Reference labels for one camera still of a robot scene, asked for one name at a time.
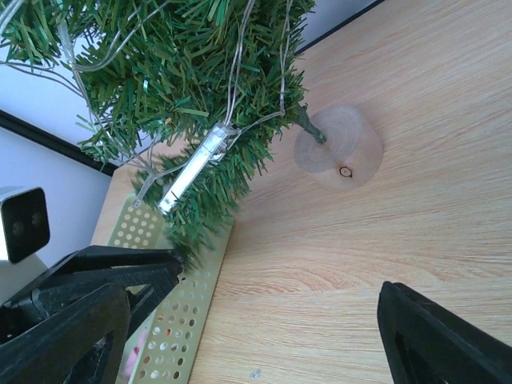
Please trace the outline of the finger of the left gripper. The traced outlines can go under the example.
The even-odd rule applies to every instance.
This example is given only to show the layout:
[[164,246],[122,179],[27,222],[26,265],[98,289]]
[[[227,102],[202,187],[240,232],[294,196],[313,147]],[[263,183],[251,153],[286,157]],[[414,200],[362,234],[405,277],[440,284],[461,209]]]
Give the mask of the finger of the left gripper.
[[18,264],[1,264],[1,304],[26,294],[52,275],[164,264],[169,264],[176,274],[183,271],[183,258],[172,249],[88,246],[68,254],[50,268],[34,254]]
[[124,289],[120,302],[123,308],[114,314],[129,324],[141,324],[178,284],[179,263],[150,263],[131,266],[112,266],[108,282]]

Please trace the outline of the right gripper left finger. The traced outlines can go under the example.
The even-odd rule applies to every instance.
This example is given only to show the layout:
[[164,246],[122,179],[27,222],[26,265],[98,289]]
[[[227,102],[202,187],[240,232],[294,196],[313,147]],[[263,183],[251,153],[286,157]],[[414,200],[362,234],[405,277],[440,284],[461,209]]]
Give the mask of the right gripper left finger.
[[125,289],[104,285],[1,346],[1,382],[114,383],[129,324]]

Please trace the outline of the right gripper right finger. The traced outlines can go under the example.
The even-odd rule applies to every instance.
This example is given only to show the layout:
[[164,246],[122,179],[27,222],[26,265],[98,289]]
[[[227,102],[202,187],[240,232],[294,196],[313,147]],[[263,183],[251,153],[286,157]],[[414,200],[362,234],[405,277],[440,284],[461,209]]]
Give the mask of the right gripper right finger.
[[400,282],[384,282],[378,328],[395,383],[510,383],[511,347]]

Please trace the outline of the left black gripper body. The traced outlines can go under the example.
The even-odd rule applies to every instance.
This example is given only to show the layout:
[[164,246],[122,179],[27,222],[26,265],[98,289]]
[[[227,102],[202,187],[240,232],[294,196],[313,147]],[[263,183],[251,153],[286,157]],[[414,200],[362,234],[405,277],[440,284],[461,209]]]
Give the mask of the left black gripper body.
[[40,289],[36,288],[1,305],[1,344],[15,339],[44,320],[39,309],[39,294]]

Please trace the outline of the light green plastic basket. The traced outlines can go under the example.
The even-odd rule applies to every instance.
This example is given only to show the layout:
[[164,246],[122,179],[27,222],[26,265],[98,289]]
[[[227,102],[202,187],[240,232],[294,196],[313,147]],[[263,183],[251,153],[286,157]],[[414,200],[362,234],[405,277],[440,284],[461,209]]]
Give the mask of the light green plastic basket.
[[[135,196],[126,198],[108,244],[131,249],[168,247],[165,222],[160,214],[141,204],[133,206]],[[128,338],[117,383],[124,383],[122,368],[147,328],[128,383],[187,383],[194,366],[202,332],[229,241],[232,225],[211,237],[213,245],[202,250],[202,265],[179,275],[179,283]]]

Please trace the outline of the clear wire string lights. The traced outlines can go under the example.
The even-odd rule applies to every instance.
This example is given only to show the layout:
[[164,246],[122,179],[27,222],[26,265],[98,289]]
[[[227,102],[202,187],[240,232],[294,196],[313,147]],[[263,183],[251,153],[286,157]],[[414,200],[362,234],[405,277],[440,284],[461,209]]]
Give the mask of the clear wire string lights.
[[81,144],[164,186],[198,176],[256,126],[290,114],[290,1],[4,1],[1,63],[81,97]]

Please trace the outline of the small green christmas tree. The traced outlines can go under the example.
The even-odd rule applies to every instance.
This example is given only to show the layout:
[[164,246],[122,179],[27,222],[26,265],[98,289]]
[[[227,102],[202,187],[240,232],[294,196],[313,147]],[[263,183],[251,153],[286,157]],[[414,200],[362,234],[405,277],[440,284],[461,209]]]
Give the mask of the small green christmas tree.
[[86,104],[93,159],[135,166],[187,269],[230,221],[283,128],[294,160],[340,190],[376,173],[382,142],[353,106],[310,114],[294,67],[312,1],[4,1],[3,64],[62,82]]

